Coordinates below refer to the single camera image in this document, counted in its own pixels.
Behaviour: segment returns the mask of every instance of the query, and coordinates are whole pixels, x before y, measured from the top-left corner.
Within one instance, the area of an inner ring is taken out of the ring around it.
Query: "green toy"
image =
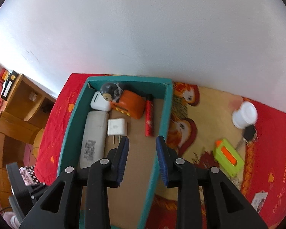
[[[231,177],[235,177],[244,167],[244,160],[227,139],[218,140],[215,144],[216,147],[213,150],[215,160],[221,164]]]

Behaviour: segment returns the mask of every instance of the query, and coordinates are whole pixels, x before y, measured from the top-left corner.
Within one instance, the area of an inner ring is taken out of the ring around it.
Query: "red lighter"
[[[145,136],[152,137],[154,130],[154,97],[152,94],[148,94],[145,104]]]

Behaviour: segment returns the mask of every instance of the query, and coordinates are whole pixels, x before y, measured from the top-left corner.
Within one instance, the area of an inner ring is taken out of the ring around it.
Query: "white container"
[[[92,109],[95,110],[107,112],[111,110],[111,103],[109,101],[106,101],[99,91],[94,93],[93,98],[90,102],[90,106]]]
[[[88,113],[80,152],[81,169],[90,167],[104,157],[108,118],[109,114],[104,111]]]
[[[244,129],[257,121],[257,110],[251,102],[243,102],[239,110],[232,114],[232,122],[235,127]]]

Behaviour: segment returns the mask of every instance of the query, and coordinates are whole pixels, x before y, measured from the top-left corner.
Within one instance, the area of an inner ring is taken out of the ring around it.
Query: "orange toy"
[[[119,102],[111,102],[112,109],[127,114],[135,119],[140,119],[144,113],[145,100],[129,90],[124,90]]]

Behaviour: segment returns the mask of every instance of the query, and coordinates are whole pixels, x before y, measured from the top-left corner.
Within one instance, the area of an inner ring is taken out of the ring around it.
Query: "keychain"
[[[243,143],[250,144],[251,142],[257,142],[257,130],[255,129],[254,125],[247,126],[243,131],[243,138],[237,144],[235,150],[238,149],[243,145]]]

